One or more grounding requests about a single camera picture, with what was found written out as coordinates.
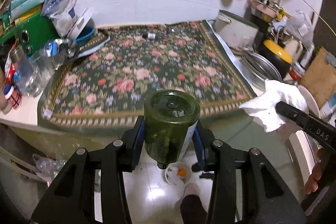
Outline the person's right hand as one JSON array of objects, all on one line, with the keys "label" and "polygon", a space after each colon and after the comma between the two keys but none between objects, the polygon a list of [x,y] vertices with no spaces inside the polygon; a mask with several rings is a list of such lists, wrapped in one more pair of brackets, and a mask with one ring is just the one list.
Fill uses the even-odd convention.
[{"label": "person's right hand", "polygon": [[319,161],[312,169],[312,172],[305,184],[304,190],[305,194],[309,195],[311,193],[314,193],[318,189],[318,181],[322,177],[322,168],[321,168],[321,162]]}]

